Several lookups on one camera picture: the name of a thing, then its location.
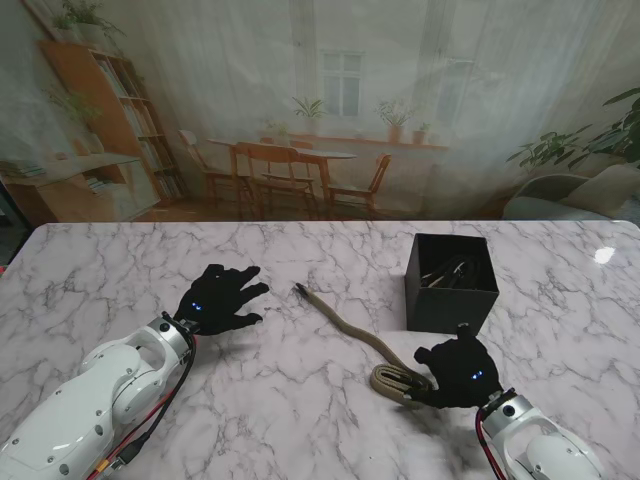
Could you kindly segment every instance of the beige strap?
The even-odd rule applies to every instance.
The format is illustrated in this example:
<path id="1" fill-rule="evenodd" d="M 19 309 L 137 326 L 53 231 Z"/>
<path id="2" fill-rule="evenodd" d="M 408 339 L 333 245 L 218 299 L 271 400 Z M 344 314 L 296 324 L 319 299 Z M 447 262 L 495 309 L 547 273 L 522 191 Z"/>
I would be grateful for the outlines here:
<path id="1" fill-rule="evenodd" d="M 378 337 L 372 333 L 362 330 L 361 328 L 354 327 L 353 325 L 345 322 L 329 305 L 324 303 L 320 297 L 313 293 L 308 288 L 296 284 L 300 294 L 305 297 L 311 305 L 320 310 L 331 322 L 338 327 L 342 332 L 346 333 L 350 337 L 362 340 L 367 345 L 373 347 L 378 351 L 389 364 L 383 364 L 376 366 L 371 372 L 369 377 L 369 383 L 380 395 L 384 395 L 391 400 L 398 402 L 410 408 L 421 408 L 424 404 L 415 402 L 413 400 L 407 400 L 404 398 L 404 392 L 406 392 L 410 385 L 414 385 L 417 388 L 423 388 L 425 390 L 433 390 L 433 383 L 418 372 L 414 372 L 407 367 L 398 356 Z"/>

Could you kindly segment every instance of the black box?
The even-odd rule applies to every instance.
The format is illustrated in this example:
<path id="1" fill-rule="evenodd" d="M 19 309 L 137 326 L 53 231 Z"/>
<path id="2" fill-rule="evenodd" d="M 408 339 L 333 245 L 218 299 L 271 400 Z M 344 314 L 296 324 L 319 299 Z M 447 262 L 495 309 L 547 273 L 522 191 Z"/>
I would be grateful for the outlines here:
<path id="1" fill-rule="evenodd" d="M 476 290 L 421 286 L 424 275 L 455 255 L 473 255 L 478 259 Z M 460 235 L 416 234 L 404 277 L 404 293 L 407 330 L 455 334 L 460 323 L 468 323 L 471 331 L 477 334 L 500 293 L 487 240 Z"/>

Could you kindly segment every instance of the window sill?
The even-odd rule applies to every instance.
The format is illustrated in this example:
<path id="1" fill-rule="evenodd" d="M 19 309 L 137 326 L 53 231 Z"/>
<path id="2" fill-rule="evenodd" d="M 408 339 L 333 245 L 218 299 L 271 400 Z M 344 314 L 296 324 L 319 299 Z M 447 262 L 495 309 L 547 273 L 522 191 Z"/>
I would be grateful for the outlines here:
<path id="1" fill-rule="evenodd" d="M 443 145 L 429 145 L 426 143 L 423 144 L 414 144 L 414 143 L 390 143 L 386 140 L 372 140 L 369 138 L 349 138 L 349 137 L 323 137 L 316 135 L 309 135 L 307 133 L 290 133 L 290 137 L 299 138 L 300 140 L 307 140 L 309 142 L 313 141 L 326 141 L 326 142 L 343 142 L 343 143 L 359 143 L 362 145 L 389 145 L 393 147 L 403 147 L 403 148 L 424 148 L 424 149 L 434 149 L 434 150 L 448 150 L 449 147 L 445 147 Z"/>

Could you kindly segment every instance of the printed backdrop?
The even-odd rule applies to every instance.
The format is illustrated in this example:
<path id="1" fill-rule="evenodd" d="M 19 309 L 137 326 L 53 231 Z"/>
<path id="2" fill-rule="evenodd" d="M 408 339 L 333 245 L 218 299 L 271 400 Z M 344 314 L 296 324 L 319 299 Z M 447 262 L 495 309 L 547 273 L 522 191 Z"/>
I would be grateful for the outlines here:
<path id="1" fill-rule="evenodd" d="M 600 218 L 638 187 L 635 0 L 63 3 L 0 7 L 0 165 L 31 218 Z M 239 149 L 255 178 L 231 178 L 261 141 L 343 156 Z"/>

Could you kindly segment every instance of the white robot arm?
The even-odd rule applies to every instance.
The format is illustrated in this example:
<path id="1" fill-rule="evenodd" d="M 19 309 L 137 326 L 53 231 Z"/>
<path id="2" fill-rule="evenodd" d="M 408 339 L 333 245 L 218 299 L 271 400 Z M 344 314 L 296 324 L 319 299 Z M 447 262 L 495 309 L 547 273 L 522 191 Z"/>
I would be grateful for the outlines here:
<path id="1" fill-rule="evenodd" d="M 40 404 L 0 450 L 0 480 L 85 480 L 104 462 L 114 431 L 159 401 L 171 372 L 191 353 L 188 335 L 158 317 L 94 349 L 79 375 Z M 163 358 L 157 370 L 140 355 Z"/>
<path id="2" fill-rule="evenodd" d="M 476 432 L 498 479 L 505 477 L 500 467 L 494 466 L 481 429 L 489 436 L 510 480 L 606 480 L 602 463 L 580 437 L 547 418 L 513 389 L 496 397 L 478 410 Z M 530 427 L 539 427 L 537 434 L 514 458 L 516 435 Z"/>

